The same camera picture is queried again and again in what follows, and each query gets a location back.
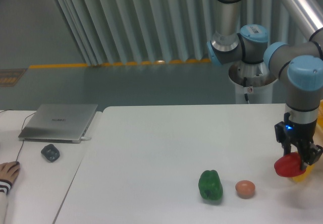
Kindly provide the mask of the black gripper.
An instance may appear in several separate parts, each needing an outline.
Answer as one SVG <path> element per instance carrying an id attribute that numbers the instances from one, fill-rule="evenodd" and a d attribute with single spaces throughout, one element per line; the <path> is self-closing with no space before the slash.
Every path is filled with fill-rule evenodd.
<path id="1" fill-rule="evenodd" d="M 284 113 L 284 120 L 274 126 L 276 141 L 282 145 L 283 155 L 291 153 L 291 145 L 296 146 L 302 171 L 316 163 L 322 155 L 322 147 L 313 142 L 316 122 L 297 123 L 291 120 L 290 113 Z"/>

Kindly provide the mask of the striped sleeve forearm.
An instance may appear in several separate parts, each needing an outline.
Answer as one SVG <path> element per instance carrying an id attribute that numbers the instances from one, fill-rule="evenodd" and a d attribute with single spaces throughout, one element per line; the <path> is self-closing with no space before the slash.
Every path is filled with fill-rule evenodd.
<path id="1" fill-rule="evenodd" d="M 0 200 L 1 224 L 4 224 L 4 222 L 5 222 L 5 217 L 6 217 L 6 213 L 7 213 L 7 207 L 8 207 L 7 195 L 10 192 L 11 187 L 12 187 L 11 182 L 1 179 L 1 200 Z"/>

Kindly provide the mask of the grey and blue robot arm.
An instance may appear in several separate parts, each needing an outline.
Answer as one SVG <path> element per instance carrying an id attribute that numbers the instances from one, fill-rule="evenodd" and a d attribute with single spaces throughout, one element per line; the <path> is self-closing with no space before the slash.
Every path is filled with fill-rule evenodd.
<path id="1" fill-rule="evenodd" d="M 235 28 L 242 0 L 217 0 L 220 15 L 214 35 L 207 42 L 214 64 L 233 63 L 242 70 L 230 74 L 232 81 L 253 87 L 261 79 L 279 80 L 287 89 L 283 121 L 275 125 L 276 140 L 284 156 L 298 150 L 292 176 L 304 173 L 322 156 L 322 147 L 313 141 L 322 98 L 322 8 L 316 0 L 281 0 L 306 42 L 291 46 L 268 43 L 268 32 L 260 25 Z"/>

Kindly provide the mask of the person's hand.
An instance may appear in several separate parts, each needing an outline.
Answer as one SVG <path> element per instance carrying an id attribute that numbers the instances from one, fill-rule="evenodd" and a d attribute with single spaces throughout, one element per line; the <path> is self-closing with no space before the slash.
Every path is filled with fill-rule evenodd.
<path id="1" fill-rule="evenodd" d="M 5 162 L 0 164 L 0 180 L 13 184 L 20 173 L 20 163 L 18 161 Z"/>

